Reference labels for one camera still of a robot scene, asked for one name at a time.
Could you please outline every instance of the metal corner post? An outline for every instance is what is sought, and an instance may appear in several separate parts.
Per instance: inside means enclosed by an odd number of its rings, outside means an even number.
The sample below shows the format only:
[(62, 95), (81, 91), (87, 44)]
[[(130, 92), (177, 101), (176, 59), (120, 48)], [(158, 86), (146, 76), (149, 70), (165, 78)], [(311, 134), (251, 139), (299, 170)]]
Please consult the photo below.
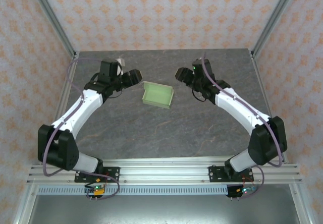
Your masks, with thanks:
[(66, 51), (68, 52), (68, 54), (70, 56), (74, 56), (75, 55), (75, 51), (71, 45), (70, 40), (68, 39), (65, 31), (63, 30), (60, 22), (58, 21), (53, 9), (51, 8), (48, 0), (38, 0), (41, 7), (43, 8), (45, 14), (47, 15), (47, 18), (49, 19), (49, 21), (51, 22), (52, 26), (54, 27), (55, 31), (57, 32), (60, 40), (62, 41)]
[(278, 22), (280, 15), (283, 13), (288, 2), (289, 2), (289, 0), (279, 0), (271, 17), (269, 18), (266, 26), (264, 27), (264, 30), (262, 31), (254, 49), (252, 50), (253, 57), (256, 57), (260, 53), (262, 47), (264, 46), (265, 42), (269, 38), (273, 28), (275, 27), (276, 23)]
[[(76, 52), (75, 53), (75, 56), (72, 57), (71, 62), (74, 59), (78, 59), (78, 57), (79, 57), (79, 52)], [(60, 118), (65, 113), (66, 106), (67, 106), (67, 101), (69, 99), (69, 95), (70, 95), (70, 91), (71, 91), (71, 86), (72, 86), (70, 84), (70, 82), (67, 80), (67, 77), (69, 77), (73, 81), (74, 73), (75, 73), (75, 70), (76, 70), (76, 65), (77, 65), (77, 62), (74, 63), (71, 66), (70, 73), (69, 73), (69, 75), (66, 76), (66, 78), (64, 80), (63, 87), (62, 87), (62, 91), (61, 91), (61, 95), (60, 95), (60, 99), (59, 99), (59, 103), (58, 103), (57, 109), (56, 109), (56, 114), (55, 114), (55, 118), (54, 118), (55, 120), (57, 120), (58, 118)]]

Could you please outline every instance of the black cable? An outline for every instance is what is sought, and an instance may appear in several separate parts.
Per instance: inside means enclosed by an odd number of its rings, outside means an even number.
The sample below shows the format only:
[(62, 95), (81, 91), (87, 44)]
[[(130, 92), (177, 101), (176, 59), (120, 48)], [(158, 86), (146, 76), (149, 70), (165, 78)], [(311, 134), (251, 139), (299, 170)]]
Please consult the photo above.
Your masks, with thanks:
[(114, 96), (114, 97), (108, 97), (108, 99), (115, 99), (115, 98), (118, 98), (120, 95), (122, 95), (122, 90), (121, 90), (121, 93), (118, 94), (117, 96)]
[(99, 73), (95, 73), (95, 74), (92, 76), (91, 81), (94, 81), (94, 80), (95, 80), (95, 78), (96, 78), (98, 75), (99, 75)]
[(94, 182), (92, 182), (92, 183), (88, 183), (88, 184), (86, 184), (86, 185), (84, 185), (84, 187), (85, 188), (93, 188), (93, 186), (90, 186), (90, 185), (93, 185), (93, 184), (97, 184), (98, 182), (97, 181), (94, 181)]
[(198, 101), (201, 101), (201, 102), (205, 102), (205, 101), (206, 101), (206, 99), (201, 100), (201, 99), (197, 98), (197, 97), (195, 96), (195, 94), (194, 94), (194, 89), (192, 89), (192, 94), (193, 94), (194, 98), (195, 98), (195, 99), (197, 99)]

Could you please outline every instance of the orange floral wallpaper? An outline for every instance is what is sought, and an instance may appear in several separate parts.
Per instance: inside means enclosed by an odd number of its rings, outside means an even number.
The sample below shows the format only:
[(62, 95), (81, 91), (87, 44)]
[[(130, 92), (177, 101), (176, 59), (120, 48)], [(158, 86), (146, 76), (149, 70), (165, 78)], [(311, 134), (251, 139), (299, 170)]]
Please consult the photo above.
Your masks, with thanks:
[(0, 223), (13, 221), (69, 61), (37, 0), (0, 0)]
[(49, 0), (75, 50), (253, 49), (279, 0)]
[(292, 0), (257, 58), (271, 109), (285, 121), (323, 223), (323, 0)]

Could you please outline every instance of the gray work surface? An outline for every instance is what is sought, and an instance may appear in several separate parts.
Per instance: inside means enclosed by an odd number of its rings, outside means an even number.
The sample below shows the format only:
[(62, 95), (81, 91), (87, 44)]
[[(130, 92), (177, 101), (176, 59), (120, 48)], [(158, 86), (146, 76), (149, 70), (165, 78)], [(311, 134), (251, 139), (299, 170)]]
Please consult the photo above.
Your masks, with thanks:
[(263, 186), (255, 196), (38, 196), (29, 224), (298, 224), (288, 185)]
[[(88, 119), (76, 142), (79, 150), (101, 159), (221, 156), (247, 148), (247, 131), (211, 102), (199, 102), (192, 90), (175, 79), (180, 67), (206, 52), (216, 79), (223, 79), (258, 110), (267, 113), (260, 85), (247, 49), (144, 50), (82, 52), (80, 57), (123, 58), (124, 71), (139, 69), (143, 80), (173, 86), (171, 109), (142, 103), (143, 83), (108, 99)], [(78, 63), (73, 82), (83, 88), (100, 63)], [(70, 107), (79, 97), (71, 90)]]

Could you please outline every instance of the enclosure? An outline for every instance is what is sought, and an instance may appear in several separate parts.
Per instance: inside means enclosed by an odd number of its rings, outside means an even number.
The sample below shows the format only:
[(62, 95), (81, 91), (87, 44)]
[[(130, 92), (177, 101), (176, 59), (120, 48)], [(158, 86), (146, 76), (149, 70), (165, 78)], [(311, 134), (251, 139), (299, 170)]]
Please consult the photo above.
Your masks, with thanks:
[[(2, 223), (323, 221), (323, 0), (0, 3)], [(259, 111), (284, 120), (285, 163), (281, 169), (265, 165), (263, 189), (247, 200), (231, 202), (225, 191), (206, 189), (207, 167), (246, 149), (250, 136), (176, 80), (178, 68), (192, 67), (203, 54), (217, 79)], [(80, 194), (46, 190), (78, 186), (72, 172), (42, 175), (37, 131), (78, 99), (66, 77), (83, 88), (100, 67), (92, 59), (105, 58), (123, 58), (125, 71), (139, 69), (144, 81), (172, 86), (174, 95), (170, 109), (143, 104), (141, 82), (107, 100), (84, 124), (76, 138), (80, 152), (121, 166), (122, 188), (137, 183), (133, 188), (142, 191), (99, 205)], [(80, 60), (67, 75), (73, 59)], [(254, 178), (259, 185), (260, 172), (254, 170)], [(146, 192), (173, 189), (174, 181), (191, 192)], [(218, 187), (226, 190), (227, 184)], [(98, 214), (83, 216), (86, 211)]]

